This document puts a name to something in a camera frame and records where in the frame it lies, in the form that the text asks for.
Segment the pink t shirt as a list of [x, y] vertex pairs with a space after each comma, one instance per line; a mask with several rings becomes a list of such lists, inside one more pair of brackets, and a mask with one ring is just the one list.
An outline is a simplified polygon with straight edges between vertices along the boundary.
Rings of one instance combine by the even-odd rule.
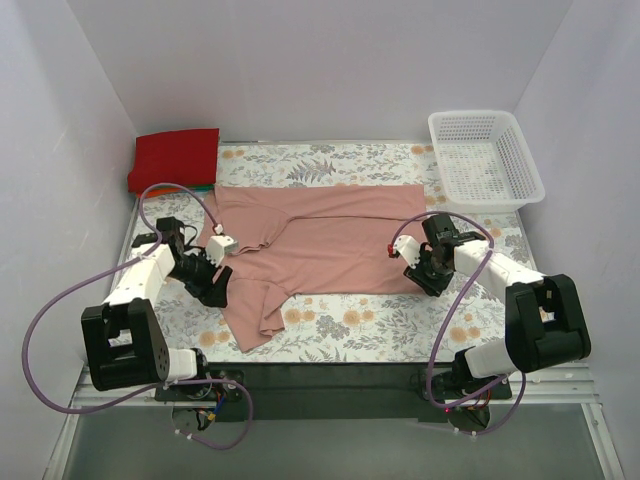
[[257, 188], [217, 186], [203, 232], [222, 225], [238, 247], [223, 317], [242, 352], [271, 340], [297, 294], [420, 294], [388, 244], [425, 211], [421, 185]]

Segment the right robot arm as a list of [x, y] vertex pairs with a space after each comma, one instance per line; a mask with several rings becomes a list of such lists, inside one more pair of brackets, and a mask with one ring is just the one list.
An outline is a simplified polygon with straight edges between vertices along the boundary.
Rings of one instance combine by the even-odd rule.
[[456, 228], [456, 214], [425, 212], [416, 216], [424, 242], [398, 229], [387, 250], [403, 259], [404, 275], [431, 297], [440, 296], [455, 274], [467, 278], [436, 336], [443, 340], [460, 303], [475, 284], [504, 306], [504, 335], [480, 346], [456, 353], [449, 371], [435, 374], [428, 361], [425, 395], [444, 409], [446, 403], [435, 387], [458, 392], [459, 404], [491, 390], [514, 372], [527, 374], [566, 362], [587, 358], [591, 338], [579, 294], [567, 275], [546, 275], [525, 267], [495, 249], [495, 239], [479, 223], [468, 219], [471, 230]]

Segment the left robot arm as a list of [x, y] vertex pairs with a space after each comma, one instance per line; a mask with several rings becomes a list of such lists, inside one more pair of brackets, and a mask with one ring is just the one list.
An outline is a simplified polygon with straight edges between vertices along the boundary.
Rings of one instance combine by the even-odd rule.
[[101, 305], [82, 313], [89, 372], [97, 390], [206, 377], [200, 350], [168, 346], [154, 306], [165, 281], [174, 279], [202, 305], [225, 308], [232, 268], [223, 260], [237, 242], [216, 227], [206, 245], [191, 254], [185, 228], [182, 221], [166, 217], [156, 221], [154, 233], [137, 236], [132, 243], [135, 264], [125, 269]]

